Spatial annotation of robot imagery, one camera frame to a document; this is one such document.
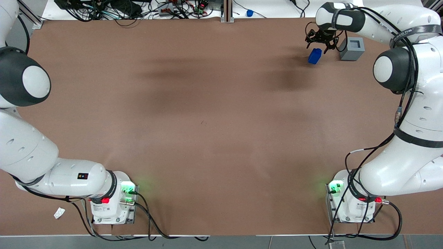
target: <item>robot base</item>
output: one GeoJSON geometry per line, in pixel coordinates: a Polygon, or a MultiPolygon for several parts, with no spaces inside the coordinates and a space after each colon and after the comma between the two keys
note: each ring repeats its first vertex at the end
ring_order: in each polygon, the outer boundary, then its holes
{"type": "Polygon", "coordinates": [[[128,175],[121,171],[113,172],[117,177],[117,186],[114,195],[108,203],[95,204],[91,202],[94,224],[134,224],[137,195],[128,194],[128,191],[138,191],[138,186],[131,182],[128,175]]]}
{"type": "Polygon", "coordinates": [[[346,191],[345,194],[345,190],[347,187],[348,172],[346,170],[338,172],[335,175],[334,180],[326,185],[326,206],[328,209],[330,221],[332,221],[332,218],[335,216],[337,206],[340,203],[343,195],[345,195],[333,222],[372,222],[372,217],[375,210],[375,202],[366,203],[364,201],[360,201],[351,194],[350,190],[346,191]],[[366,211],[366,205],[369,205],[369,207],[368,211],[366,212],[365,218],[363,218],[366,211]]]}

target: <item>gray box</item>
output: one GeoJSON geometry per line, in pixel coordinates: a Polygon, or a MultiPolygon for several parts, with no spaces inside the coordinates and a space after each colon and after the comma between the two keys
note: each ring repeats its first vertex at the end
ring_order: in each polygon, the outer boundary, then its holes
{"type": "Polygon", "coordinates": [[[342,61],[356,61],[365,51],[365,45],[363,44],[363,38],[359,37],[348,37],[348,43],[345,48],[346,41],[343,41],[338,50],[343,50],[340,52],[340,59],[342,61]]]}

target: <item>label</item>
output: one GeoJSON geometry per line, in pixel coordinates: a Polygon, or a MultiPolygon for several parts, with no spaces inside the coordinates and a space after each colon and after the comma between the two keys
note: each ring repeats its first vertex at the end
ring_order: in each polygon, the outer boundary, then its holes
{"type": "Polygon", "coordinates": [[[89,174],[88,173],[79,173],[77,175],[77,179],[78,180],[87,180],[88,179],[89,174]]]}
{"type": "Polygon", "coordinates": [[[385,28],[389,33],[392,33],[392,30],[390,28],[388,28],[388,26],[380,23],[380,26],[382,26],[383,28],[385,28]]]}
{"type": "Polygon", "coordinates": [[[358,210],[366,210],[366,204],[357,203],[357,209],[358,210]]]}
{"type": "Polygon", "coordinates": [[[102,207],[102,206],[95,206],[95,205],[94,205],[94,211],[96,211],[96,212],[102,212],[102,211],[104,211],[104,210],[103,210],[103,207],[102,207]]]}

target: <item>metal post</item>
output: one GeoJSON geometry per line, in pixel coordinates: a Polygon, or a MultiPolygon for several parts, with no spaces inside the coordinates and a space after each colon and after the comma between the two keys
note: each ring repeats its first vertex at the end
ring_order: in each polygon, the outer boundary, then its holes
{"type": "Polygon", "coordinates": [[[17,0],[17,2],[19,3],[20,12],[34,24],[32,29],[41,29],[43,22],[40,18],[22,0],[17,0]]]}
{"type": "Polygon", "coordinates": [[[232,0],[223,0],[223,16],[221,17],[221,22],[234,22],[234,17],[232,16],[232,0]]]}

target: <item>white paper scrap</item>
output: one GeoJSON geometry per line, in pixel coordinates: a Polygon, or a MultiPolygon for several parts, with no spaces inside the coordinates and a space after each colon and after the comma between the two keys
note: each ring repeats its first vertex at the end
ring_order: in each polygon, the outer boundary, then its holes
{"type": "Polygon", "coordinates": [[[57,212],[55,212],[55,214],[54,214],[54,218],[56,218],[56,219],[60,218],[60,216],[61,216],[65,211],[66,211],[65,209],[59,207],[59,208],[57,209],[57,212]]]}

